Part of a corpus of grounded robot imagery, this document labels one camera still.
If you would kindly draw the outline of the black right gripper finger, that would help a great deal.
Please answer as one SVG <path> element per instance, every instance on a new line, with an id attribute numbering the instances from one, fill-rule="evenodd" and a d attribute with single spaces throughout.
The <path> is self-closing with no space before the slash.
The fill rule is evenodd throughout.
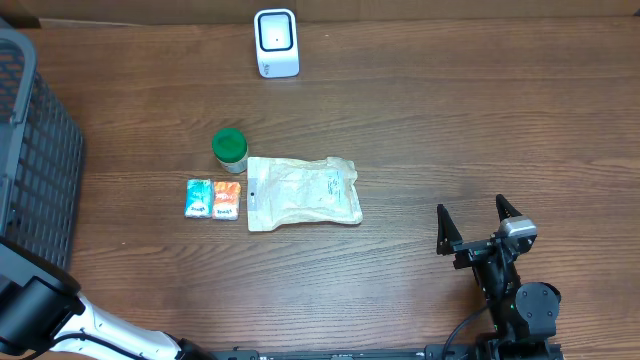
<path id="1" fill-rule="evenodd" d="M 438 235 L 436 252 L 438 255 L 453 254 L 455 247 L 463 243 L 463 238 L 443 204 L 437 206 L 437 220 Z"/>
<path id="2" fill-rule="evenodd" d="M 496 196 L 496 209 L 500 221 L 522 215 L 502 194 Z"/>

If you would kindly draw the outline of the beige plastic pouch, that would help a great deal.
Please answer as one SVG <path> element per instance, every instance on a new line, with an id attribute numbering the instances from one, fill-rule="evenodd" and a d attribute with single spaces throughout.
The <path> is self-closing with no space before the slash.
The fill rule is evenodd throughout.
<path id="1" fill-rule="evenodd" d="M 363 212 L 355 163 L 340 157 L 305 161 L 251 157 L 247 167 L 248 230 L 333 222 L 358 225 Z"/>

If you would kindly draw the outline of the orange tissue pack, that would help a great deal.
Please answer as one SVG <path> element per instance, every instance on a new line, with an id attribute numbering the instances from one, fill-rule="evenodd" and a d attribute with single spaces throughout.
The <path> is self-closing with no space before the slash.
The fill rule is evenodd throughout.
<path id="1" fill-rule="evenodd" d="M 239 217 L 241 184 L 216 181 L 213 187 L 212 218 L 234 221 Z"/>

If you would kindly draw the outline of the green lid jar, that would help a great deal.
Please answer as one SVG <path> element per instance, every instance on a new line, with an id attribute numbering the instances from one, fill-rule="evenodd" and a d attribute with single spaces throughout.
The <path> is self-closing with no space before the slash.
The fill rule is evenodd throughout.
<path id="1" fill-rule="evenodd" d="M 244 134 L 236 128 L 216 132 L 211 144 L 214 156 L 228 172 L 240 174 L 247 169 L 249 148 Z"/>

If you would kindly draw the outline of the teal tissue pack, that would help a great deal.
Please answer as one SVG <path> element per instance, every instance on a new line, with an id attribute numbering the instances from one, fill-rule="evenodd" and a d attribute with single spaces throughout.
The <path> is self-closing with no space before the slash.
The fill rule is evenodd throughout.
<path id="1" fill-rule="evenodd" d="M 213 182 L 210 179 L 189 179 L 186 188 L 185 217 L 210 218 L 212 211 Z"/>

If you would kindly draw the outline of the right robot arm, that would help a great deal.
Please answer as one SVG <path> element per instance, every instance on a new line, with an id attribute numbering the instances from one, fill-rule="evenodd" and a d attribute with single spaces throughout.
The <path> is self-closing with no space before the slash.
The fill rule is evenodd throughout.
<path id="1" fill-rule="evenodd" d="M 531 218 L 496 196 L 499 227 L 486 240 L 466 242 L 444 205 L 437 206 L 436 252 L 452 255 L 456 269 L 470 268 L 482 289 L 500 337 L 509 343 L 538 343 L 556 335 L 560 292 L 544 282 L 523 284 L 516 270 L 538 235 Z"/>

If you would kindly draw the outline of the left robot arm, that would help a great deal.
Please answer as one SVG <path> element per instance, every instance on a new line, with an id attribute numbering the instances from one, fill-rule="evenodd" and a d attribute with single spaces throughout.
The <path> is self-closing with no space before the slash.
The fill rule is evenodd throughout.
<path id="1" fill-rule="evenodd" d="M 64 270 L 1 240 L 1 352 L 48 351 L 94 359 L 211 359 L 187 339 L 146 330 L 96 306 Z"/>

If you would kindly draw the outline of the white barcode scanner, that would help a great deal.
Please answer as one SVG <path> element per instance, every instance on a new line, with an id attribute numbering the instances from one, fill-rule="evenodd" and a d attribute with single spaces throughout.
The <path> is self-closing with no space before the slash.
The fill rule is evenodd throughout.
<path id="1" fill-rule="evenodd" d="M 263 78 L 295 77 L 300 71 L 295 14 L 286 8 L 264 9 L 254 16 L 259 74 Z"/>

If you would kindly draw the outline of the dark grey plastic basket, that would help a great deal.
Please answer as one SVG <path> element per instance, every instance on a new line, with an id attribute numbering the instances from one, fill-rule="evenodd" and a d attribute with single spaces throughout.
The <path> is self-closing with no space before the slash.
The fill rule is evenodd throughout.
<path id="1" fill-rule="evenodd" d="M 38 73 L 28 37 L 1 30 L 1 236 L 67 270 L 85 141 Z"/>

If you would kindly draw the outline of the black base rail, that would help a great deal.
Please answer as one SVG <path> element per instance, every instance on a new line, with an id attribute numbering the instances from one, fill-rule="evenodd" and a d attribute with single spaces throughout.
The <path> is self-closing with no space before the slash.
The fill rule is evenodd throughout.
<path id="1" fill-rule="evenodd" d="M 564 360 L 560 345 L 502 344 L 496 341 L 480 344 L 427 345 L 422 349 L 331 350 L 260 353 L 256 350 L 213 351 L 217 360 Z"/>

